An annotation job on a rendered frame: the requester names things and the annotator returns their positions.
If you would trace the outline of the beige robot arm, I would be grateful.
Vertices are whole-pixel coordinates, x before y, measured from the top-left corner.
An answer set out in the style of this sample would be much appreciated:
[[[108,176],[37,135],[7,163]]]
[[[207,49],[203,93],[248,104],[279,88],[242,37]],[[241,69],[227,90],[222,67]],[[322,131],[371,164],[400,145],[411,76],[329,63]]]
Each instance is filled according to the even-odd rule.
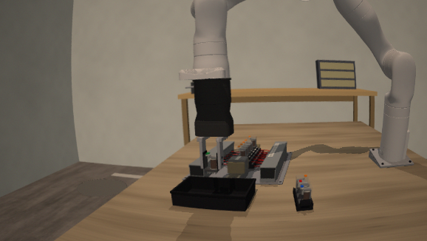
[[[193,0],[194,56],[228,55],[226,41],[229,9],[245,0]],[[371,50],[386,77],[392,80],[385,94],[379,156],[389,162],[406,159],[409,114],[414,95],[416,66],[407,52],[397,51],[380,27],[367,0],[333,0],[338,12]],[[228,6],[227,6],[228,4]]]

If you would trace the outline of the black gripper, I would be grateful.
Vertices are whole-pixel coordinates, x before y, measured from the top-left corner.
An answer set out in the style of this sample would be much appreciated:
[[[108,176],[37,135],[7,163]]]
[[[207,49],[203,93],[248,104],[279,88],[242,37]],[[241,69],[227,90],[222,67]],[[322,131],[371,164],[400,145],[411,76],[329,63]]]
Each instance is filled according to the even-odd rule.
[[[226,75],[225,75],[226,70]],[[234,133],[230,113],[230,67],[227,55],[194,56],[193,69],[182,69],[180,80],[194,82],[194,102],[197,116],[195,135],[198,136],[200,164],[204,169],[204,154],[207,153],[205,140],[217,137],[217,169],[224,167],[223,141]]]

